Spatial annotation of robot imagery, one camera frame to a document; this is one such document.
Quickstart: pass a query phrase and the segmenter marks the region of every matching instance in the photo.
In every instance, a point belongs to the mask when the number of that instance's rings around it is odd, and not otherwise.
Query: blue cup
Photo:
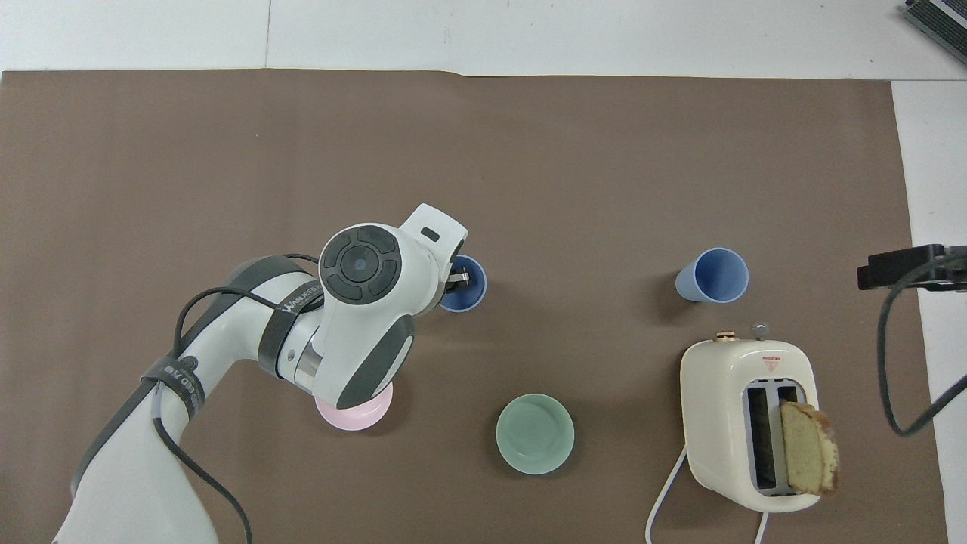
[[[469,312],[477,308],[486,294],[486,274],[481,264],[466,255],[457,255],[454,258],[453,268],[464,266],[470,272],[470,286],[443,295],[440,300],[440,308],[448,312],[457,314]]]
[[[747,288],[746,262],[726,248],[705,250],[675,278],[678,294],[695,302],[735,302]]]

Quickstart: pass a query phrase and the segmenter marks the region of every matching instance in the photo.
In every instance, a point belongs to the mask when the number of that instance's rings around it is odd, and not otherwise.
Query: white robotic arm
[[[319,259],[319,280],[286,257],[240,266],[228,286],[261,302],[219,294],[176,343],[183,350],[152,367],[85,454],[54,542],[217,542],[156,432],[153,409],[177,442],[205,394],[245,359],[337,408],[368,401],[406,358],[413,317],[465,279],[452,277],[452,267],[466,235],[461,224],[421,204],[399,228],[362,224],[337,234]]]

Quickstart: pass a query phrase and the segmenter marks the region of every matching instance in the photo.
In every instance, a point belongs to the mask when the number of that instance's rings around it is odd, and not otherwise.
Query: green bowl
[[[574,448],[574,423],[561,403],[540,393],[512,400],[497,419],[497,448],[525,474],[547,474]]]

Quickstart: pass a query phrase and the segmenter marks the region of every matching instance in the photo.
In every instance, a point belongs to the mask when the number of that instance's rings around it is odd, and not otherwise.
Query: toaster heating slot
[[[781,401],[804,402],[803,388],[793,379],[758,379],[743,392],[748,468],[752,485],[766,497],[797,495],[786,474]]]

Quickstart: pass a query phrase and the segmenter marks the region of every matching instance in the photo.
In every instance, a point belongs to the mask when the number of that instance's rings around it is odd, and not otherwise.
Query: white table
[[[0,70],[889,79],[913,241],[967,244],[967,67],[903,21],[900,6],[856,0],[0,0]],[[919,297],[936,396],[967,373],[967,335],[958,334],[967,325],[967,296]],[[948,534],[951,542],[967,542],[967,464],[961,461],[967,396],[935,426]]]

